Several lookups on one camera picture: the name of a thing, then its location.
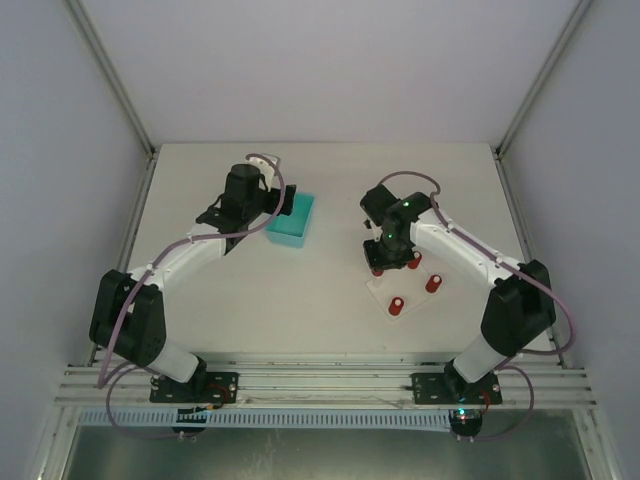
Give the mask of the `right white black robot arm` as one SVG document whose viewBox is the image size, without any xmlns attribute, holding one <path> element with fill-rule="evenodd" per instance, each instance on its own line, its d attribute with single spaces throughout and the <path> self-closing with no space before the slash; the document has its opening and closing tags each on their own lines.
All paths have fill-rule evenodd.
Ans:
<svg viewBox="0 0 640 480">
<path fill-rule="evenodd" d="M 400 199 L 379 184 L 366 192 L 360 206 L 368 227 L 379 229 L 363 242 L 373 274 L 417 266 L 418 253 L 425 250 L 488 289 L 480 333 L 444 369 L 445 384 L 455 397 L 463 397 L 555 323 L 549 272 L 541 262 L 522 263 L 489 249 L 421 192 Z"/>
</svg>

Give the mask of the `red large spring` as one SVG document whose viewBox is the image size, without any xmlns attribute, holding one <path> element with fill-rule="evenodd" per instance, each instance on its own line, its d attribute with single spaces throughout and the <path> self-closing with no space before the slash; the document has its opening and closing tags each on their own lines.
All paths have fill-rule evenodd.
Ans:
<svg viewBox="0 0 640 480">
<path fill-rule="evenodd" d="M 440 275 L 433 274 L 429 277 L 425 284 L 425 291 L 429 294 L 434 294 L 438 291 L 442 285 L 443 279 Z"/>
</svg>

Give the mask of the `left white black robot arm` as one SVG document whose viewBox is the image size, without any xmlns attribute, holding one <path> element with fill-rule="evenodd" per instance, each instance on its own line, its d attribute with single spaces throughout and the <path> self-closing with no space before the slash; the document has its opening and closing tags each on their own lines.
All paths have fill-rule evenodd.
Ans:
<svg viewBox="0 0 640 480">
<path fill-rule="evenodd" d="M 251 153 L 231 167 L 223 192 L 184 238 L 147 265 L 107 272 L 100 280 L 89 338 L 130 364 L 160 374 L 197 394 L 206 363 L 175 345 L 166 326 L 168 294 L 202 267 L 224 258 L 245 238 L 293 210 L 296 187 L 286 184 L 280 158 Z"/>
</svg>

